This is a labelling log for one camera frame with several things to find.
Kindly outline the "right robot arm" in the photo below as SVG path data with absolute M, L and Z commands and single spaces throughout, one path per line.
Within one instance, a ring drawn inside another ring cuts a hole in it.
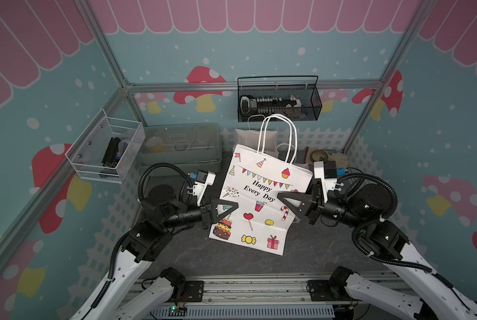
M 393 222 L 398 197 L 384 180 L 366 173 L 338 178 L 330 191 L 322 183 L 311 192 L 281 192 L 278 199 L 290 210 L 307 216 L 333 220 L 352 229 L 354 246 L 366 257 L 396 273 L 414 292 L 402 294 L 371 283 L 358 273 L 338 267 L 330 288 L 338 295 L 361 300 L 401 319 L 477 319 L 477 301 L 462 294 L 437 272 Z

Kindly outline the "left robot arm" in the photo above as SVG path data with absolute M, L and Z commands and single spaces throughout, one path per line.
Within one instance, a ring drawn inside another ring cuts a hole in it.
M 184 180 L 180 194 L 170 185 L 157 185 L 145 192 L 150 174 L 160 168 L 178 173 Z M 143 319 L 159 305 L 186 295 L 186 278 L 169 267 L 153 283 L 128 303 L 123 300 L 136 280 L 155 262 L 173 237 L 196 223 L 204 229 L 222 223 L 239 208 L 235 201 L 211 197 L 204 200 L 207 187 L 213 185 L 214 173 L 199 171 L 189 175 L 170 163 L 157 163 L 145 170 L 138 182 L 138 201 L 145 219 L 135 224 L 116 242 L 110 254 L 109 269 L 73 319 Z

